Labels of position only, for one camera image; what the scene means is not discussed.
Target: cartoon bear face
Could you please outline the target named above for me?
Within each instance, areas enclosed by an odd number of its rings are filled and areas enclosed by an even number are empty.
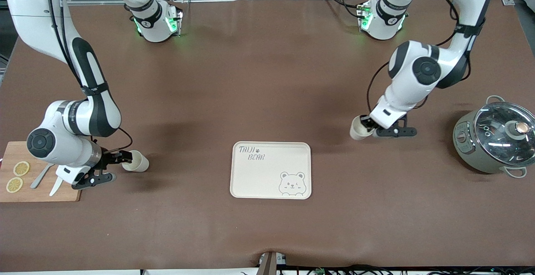
[[[304,195],[306,186],[304,184],[304,174],[299,172],[295,175],[282,172],[280,174],[281,182],[279,185],[279,191],[289,196]]]

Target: pot handle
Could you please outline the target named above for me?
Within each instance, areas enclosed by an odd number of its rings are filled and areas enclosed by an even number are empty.
[[[527,174],[527,170],[525,167],[507,167],[502,166],[500,167],[500,170],[503,171],[507,176],[510,176],[511,178],[524,178]],[[511,174],[510,171],[522,171],[522,175],[515,176],[514,174]]]
[[[505,100],[503,99],[503,97],[501,96],[497,96],[497,95],[491,95],[487,98],[487,101],[485,102],[486,104],[489,104],[489,99],[491,98],[495,98],[497,99],[499,102],[505,102]]]

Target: wooden cutting board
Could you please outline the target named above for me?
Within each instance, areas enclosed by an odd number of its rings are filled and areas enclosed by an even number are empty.
[[[30,164],[30,170],[24,176],[23,187],[16,193],[8,193],[6,185],[10,178],[15,177],[13,167],[19,161],[27,161]],[[32,156],[26,148],[25,141],[12,141],[8,143],[5,150],[2,166],[0,167],[0,202],[8,201],[78,201],[80,191],[72,189],[71,184],[63,181],[58,191],[51,197],[49,196],[52,186],[56,182],[57,165],[50,167],[43,180],[36,189],[31,189],[30,185],[34,179],[39,176],[47,163]]]

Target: knife blade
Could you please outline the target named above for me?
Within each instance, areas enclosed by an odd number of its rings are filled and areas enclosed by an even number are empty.
[[[39,184],[41,183],[41,181],[43,180],[44,178],[44,175],[46,174],[46,172],[50,169],[50,167],[54,166],[54,163],[48,163],[45,167],[44,167],[44,170],[39,174],[39,176],[37,178],[35,178],[35,180],[32,182],[32,185],[30,185],[30,188],[31,189],[36,189]]]
[[[63,179],[58,176],[58,178],[56,178],[56,183],[54,183],[54,186],[52,187],[52,190],[50,191],[49,196],[52,197],[56,193],[56,191],[58,191],[59,187],[61,186],[61,183],[63,183]]]

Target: brown table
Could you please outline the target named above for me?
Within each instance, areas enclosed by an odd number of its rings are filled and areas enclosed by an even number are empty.
[[[367,110],[371,75],[403,41],[450,35],[443,0],[415,0],[390,41],[319,0],[184,7],[184,35],[161,44],[140,38],[122,6],[72,8],[151,167],[111,167],[117,181],[77,203],[1,204],[1,271],[250,267],[266,251],[311,266],[535,264],[535,168],[522,180],[479,174],[451,141],[490,94],[535,111],[534,59],[513,7],[492,0],[472,76],[409,113],[416,138],[361,142],[348,130]],[[382,73],[373,100],[388,83]],[[25,140],[50,102],[80,98],[64,64],[19,41],[0,90],[0,150]],[[233,198],[239,140],[308,143],[311,197]]]

